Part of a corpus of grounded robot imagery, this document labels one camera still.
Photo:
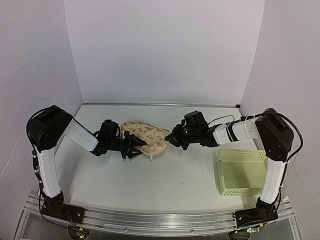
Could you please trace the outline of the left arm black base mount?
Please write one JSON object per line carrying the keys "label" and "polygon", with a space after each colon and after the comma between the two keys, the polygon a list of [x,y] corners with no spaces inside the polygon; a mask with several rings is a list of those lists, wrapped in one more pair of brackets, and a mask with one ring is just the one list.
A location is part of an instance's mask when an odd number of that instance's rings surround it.
{"label": "left arm black base mount", "polygon": [[85,209],[80,206],[64,203],[64,194],[62,191],[54,197],[49,197],[41,191],[41,196],[44,199],[39,209],[42,215],[69,221],[73,224],[81,224],[83,222]]}

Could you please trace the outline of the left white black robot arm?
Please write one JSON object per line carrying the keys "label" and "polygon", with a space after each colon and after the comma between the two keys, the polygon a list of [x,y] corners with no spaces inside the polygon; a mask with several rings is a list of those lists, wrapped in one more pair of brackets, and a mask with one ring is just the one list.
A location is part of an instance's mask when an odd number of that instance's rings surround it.
{"label": "left white black robot arm", "polygon": [[119,152],[124,159],[142,154],[139,147],[147,143],[119,124],[106,119],[95,133],[85,128],[73,115],[52,105],[34,113],[26,124],[26,134],[33,148],[34,172],[44,196],[53,199],[61,195],[56,167],[57,149],[68,138],[82,149],[101,156],[109,151]]}

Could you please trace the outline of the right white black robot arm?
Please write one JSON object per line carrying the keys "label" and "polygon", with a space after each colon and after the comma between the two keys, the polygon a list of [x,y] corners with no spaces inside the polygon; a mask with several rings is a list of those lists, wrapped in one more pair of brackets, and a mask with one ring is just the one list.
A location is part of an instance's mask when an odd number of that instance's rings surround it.
{"label": "right white black robot arm", "polygon": [[256,115],[210,126],[200,111],[186,114],[180,124],[165,137],[173,146],[187,150],[190,144],[214,148],[245,140],[260,140],[267,157],[267,170],[259,199],[252,209],[252,218],[262,222],[271,212],[283,182],[288,154],[294,141],[294,132],[288,120],[273,108]]}

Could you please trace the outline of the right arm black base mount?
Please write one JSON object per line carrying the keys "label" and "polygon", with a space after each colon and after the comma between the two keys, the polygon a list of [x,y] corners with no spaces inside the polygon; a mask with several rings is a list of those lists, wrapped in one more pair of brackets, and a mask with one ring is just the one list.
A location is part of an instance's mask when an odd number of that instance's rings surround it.
{"label": "right arm black base mount", "polygon": [[276,201],[266,203],[258,198],[254,208],[237,210],[233,213],[235,229],[242,230],[277,220],[279,206],[279,204],[276,206]]}

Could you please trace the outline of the floral mesh laundry bag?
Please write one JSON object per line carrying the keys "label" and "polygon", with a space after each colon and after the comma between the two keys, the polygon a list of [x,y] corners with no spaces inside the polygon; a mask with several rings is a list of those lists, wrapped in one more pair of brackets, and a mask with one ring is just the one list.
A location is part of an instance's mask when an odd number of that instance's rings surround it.
{"label": "floral mesh laundry bag", "polygon": [[153,126],[142,120],[128,120],[120,125],[120,130],[122,133],[128,131],[147,142],[147,145],[139,146],[137,149],[148,157],[162,154],[169,146],[169,142],[165,140],[165,137],[171,134],[168,129]]}

